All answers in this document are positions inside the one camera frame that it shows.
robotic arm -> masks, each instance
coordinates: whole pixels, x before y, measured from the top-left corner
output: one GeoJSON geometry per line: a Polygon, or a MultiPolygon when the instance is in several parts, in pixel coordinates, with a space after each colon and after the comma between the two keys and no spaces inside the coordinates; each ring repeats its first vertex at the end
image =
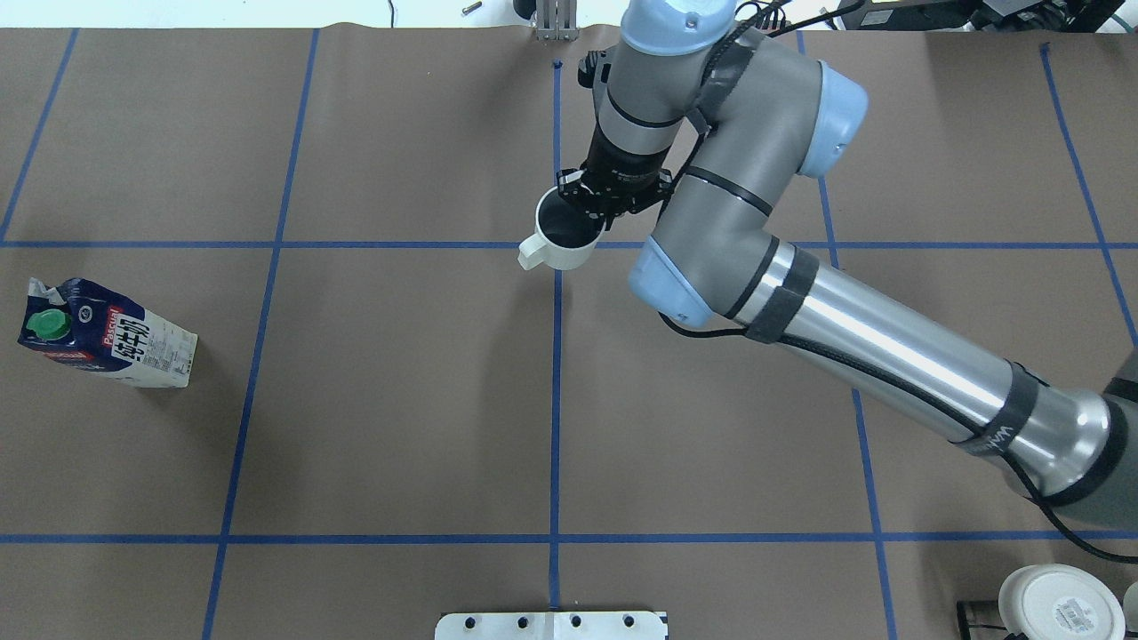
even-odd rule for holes
{"type": "Polygon", "coordinates": [[[764,230],[795,173],[834,165],[868,100],[733,11],[723,0],[633,0],[620,43],[582,60],[592,147],[561,173],[553,206],[543,202],[522,265],[587,255],[616,218],[662,199],[629,276],[661,314],[693,327],[719,314],[739,335],[790,348],[1001,468],[1064,533],[1053,512],[1138,528],[1127,433],[1138,352],[1102,395],[1058,389],[764,230]],[[685,117],[700,140],[673,183],[661,166],[685,117]]]}

white mug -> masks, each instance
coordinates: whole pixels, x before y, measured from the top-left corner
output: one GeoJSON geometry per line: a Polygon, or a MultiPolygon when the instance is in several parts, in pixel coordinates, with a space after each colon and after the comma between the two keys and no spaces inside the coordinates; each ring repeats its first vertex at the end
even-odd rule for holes
{"type": "Polygon", "coordinates": [[[518,245],[518,263],[526,271],[543,262],[558,271],[577,269],[585,264],[589,254],[593,253],[593,248],[596,247],[597,240],[601,239],[601,233],[596,232],[596,236],[587,245],[566,247],[546,237],[542,231],[542,208],[547,207],[546,214],[549,215],[549,207],[559,205],[563,205],[563,202],[561,202],[556,187],[545,191],[542,199],[537,200],[537,206],[534,208],[534,235],[518,245]]]}

